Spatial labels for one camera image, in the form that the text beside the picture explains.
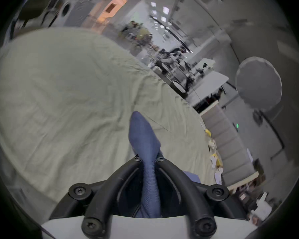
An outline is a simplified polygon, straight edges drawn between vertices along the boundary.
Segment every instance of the wrinkled fabric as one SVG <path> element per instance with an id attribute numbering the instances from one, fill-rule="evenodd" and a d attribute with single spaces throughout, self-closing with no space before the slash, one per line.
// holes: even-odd
<path id="1" fill-rule="evenodd" d="M 56 202 L 73 184 L 106 180 L 133 157 L 133 111 L 149 122 L 165 158 L 215 183 L 201 117 L 116 43 L 85 29 L 48 28 L 0 50 L 0 147 Z"/>

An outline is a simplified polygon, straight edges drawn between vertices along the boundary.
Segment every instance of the screw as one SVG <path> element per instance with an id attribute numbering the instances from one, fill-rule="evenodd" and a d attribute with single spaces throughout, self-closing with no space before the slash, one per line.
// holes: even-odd
<path id="1" fill-rule="evenodd" d="M 164 157 L 158 157 L 158 158 L 156 159 L 156 161 L 159 161 L 159 162 L 162 162 L 162 161 L 164 161 L 164 160 L 165 160 Z"/>
<path id="2" fill-rule="evenodd" d="M 88 223 L 87 223 L 87 226 L 88 226 L 89 229 L 93 229 L 93 228 L 95 228 L 95 224 L 93 224 L 93 223 L 91 223 L 91 222 L 88 222 Z"/>
<path id="3" fill-rule="evenodd" d="M 210 228 L 211 228 L 211 224 L 210 224 L 210 223 L 206 223 L 206 224 L 203 225 L 203 228 L 204 228 L 205 230 L 210 230 Z"/>
<path id="4" fill-rule="evenodd" d="M 75 193 L 76 195 L 81 196 L 81 195 L 83 195 L 83 194 L 85 193 L 85 188 L 84 188 L 84 187 L 77 187 L 77 188 L 74 190 L 74 193 Z"/>

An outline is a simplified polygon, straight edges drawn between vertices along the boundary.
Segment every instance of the table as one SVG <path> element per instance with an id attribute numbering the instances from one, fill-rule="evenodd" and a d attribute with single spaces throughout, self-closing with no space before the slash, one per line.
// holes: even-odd
<path id="1" fill-rule="evenodd" d="M 211 71 L 201 78 L 188 94 L 186 101 L 189 105 L 194 106 L 205 97 L 219 89 L 229 78 L 221 73 Z"/>

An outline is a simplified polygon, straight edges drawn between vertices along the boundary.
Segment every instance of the fluorescent light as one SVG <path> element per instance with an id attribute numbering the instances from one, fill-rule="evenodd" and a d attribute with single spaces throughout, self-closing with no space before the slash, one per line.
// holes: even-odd
<path id="1" fill-rule="evenodd" d="M 169 13 L 169 9 L 167 7 L 163 7 L 163 13 L 168 14 Z"/>

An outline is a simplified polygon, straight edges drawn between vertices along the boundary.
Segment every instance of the black bolt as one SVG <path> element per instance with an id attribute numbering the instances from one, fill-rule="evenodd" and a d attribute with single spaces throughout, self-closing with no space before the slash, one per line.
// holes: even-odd
<path id="1" fill-rule="evenodd" d="M 211 218 L 202 218 L 197 221 L 195 231 L 200 236 L 209 237 L 216 231 L 216 223 Z"/>
<path id="2" fill-rule="evenodd" d="M 87 223 L 87 226 L 88 226 L 88 228 L 90 228 L 90 229 L 95 228 L 95 224 L 93 224 L 93 223 L 91 223 L 91 222 L 88 222 L 88 223 Z"/>
<path id="3" fill-rule="evenodd" d="M 100 237 L 105 233 L 102 223 L 94 218 L 87 218 L 83 221 L 82 231 L 89 238 L 95 236 Z"/>

